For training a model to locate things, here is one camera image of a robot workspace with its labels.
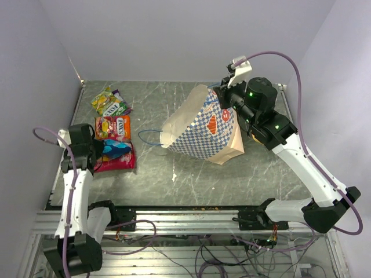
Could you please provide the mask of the blue snack bag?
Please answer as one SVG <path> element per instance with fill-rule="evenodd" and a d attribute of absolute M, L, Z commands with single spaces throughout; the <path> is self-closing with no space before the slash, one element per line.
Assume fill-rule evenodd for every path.
<path fill-rule="evenodd" d="M 127 153 L 132 151 L 131 143 L 129 142 L 120 142 L 112 139 L 105 139 L 103 143 L 103 161 L 110 161 L 116 158 L 120 158 L 121 156 L 126 155 Z"/>

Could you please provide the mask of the orange candy bag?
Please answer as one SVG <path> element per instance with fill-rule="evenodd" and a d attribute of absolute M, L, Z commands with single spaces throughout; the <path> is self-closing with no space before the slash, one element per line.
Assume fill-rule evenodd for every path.
<path fill-rule="evenodd" d="M 94 120 L 96 137 L 105 139 L 131 140 L 130 116 L 99 116 Z"/>

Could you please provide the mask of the pink chips bag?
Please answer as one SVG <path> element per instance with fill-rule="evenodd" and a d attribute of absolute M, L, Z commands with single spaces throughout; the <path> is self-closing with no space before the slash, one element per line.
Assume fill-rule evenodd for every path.
<path fill-rule="evenodd" d="M 110 161 L 103 161 L 101 166 L 95 172 L 113 171 L 113 170 L 131 170 L 134 169 L 136 163 L 133 144 L 131 143 L 132 151 Z"/>

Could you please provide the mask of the checkered paper bag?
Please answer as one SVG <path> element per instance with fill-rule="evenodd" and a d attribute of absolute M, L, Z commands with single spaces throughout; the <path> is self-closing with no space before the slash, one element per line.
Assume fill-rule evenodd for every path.
<path fill-rule="evenodd" d="M 224 164 L 245 153 L 237 113 L 220 108 L 216 92 L 206 85 L 193 88 L 182 105 L 169 117 L 159 130 L 141 130 L 159 133 L 160 146 L 175 153 Z"/>

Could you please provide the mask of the yellow green candy bag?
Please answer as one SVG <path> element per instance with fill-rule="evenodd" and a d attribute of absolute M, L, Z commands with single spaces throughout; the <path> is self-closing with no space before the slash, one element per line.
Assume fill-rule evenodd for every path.
<path fill-rule="evenodd" d="M 120 102 L 114 97 L 112 91 L 108 86 L 96 95 L 90 102 L 93 109 L 100 116 L 120 116 L 131 113 L 132 107 L 128 103 L 124 104 Z"/>

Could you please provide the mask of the purple snack packet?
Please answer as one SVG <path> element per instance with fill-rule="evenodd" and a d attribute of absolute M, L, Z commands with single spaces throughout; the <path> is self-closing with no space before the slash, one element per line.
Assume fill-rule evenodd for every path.
<path fill-rule="evenodd" d="M 115 98 L 117 98 L 120 102 L 127 104 L 127 102 L 122 98 L 120 91 L 118 89 L 112 91 L 112 94 L 114 95 Z"/>

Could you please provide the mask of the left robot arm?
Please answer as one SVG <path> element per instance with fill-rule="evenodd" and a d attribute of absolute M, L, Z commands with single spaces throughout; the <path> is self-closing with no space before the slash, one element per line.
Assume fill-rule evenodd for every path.
<path fill-rule="evenodd" d="M 56 277 L 89 276 L 101 269 L 104 231 L 118 224 L 112 201 L 88 203 L 94 168 L 104 145 L 95 138 L 90 124 L 61 129 L 56 136 L 65 149 L 60 164 L 64 197 L 54 237 L 44 241 L 43 251 Z"/>

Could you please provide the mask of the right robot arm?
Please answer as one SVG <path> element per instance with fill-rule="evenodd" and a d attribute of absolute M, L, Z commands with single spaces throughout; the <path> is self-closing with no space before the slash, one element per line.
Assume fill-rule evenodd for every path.
<path fill-rule="evenodd" d="M 302 222 L 319 233 L 335 227 L 360 197 L 332 176 L 305 149 L 297 127 L 276 111 L 278 91 L 266 78 L 253 78 L 229 87 L 228 78 L 214 86 L 222 109 L 232 108 L 248 128 L 248 134 L 283 160 L 311 193 L 302 200 L 267 199 L 257 209 L 256 224 L 268 229 L 277 222 Z"/>

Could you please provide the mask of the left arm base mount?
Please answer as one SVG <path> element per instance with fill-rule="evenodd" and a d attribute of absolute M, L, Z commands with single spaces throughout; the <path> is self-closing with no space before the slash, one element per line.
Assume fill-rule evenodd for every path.
<path fill-rule="evenodd" d="M 136 212 L 132 210 L 131 208 L 118 208 L 117 209 L 117 215 L 118 215 L 118 223 L 126 223 L 126 222 L 132 222 L 136 220 Z M 129 224 L 125 226 L 121 226 L 120 231 L 124 232 L 134 232 L 136 229 L 136 224 Z"/>

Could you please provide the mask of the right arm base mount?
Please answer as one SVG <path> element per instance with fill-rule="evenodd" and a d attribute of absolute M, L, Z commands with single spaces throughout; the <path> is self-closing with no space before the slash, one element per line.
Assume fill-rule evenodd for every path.
<path fill-rule="evenodd" d="M 272 222 L 257 208 L 239 210 L 237 216 L 232 217 L 232 220 L 238 224 L 241 231 L 273 230 L 274 228 L 283 231 L 289 229 L 288 222 Z"/>

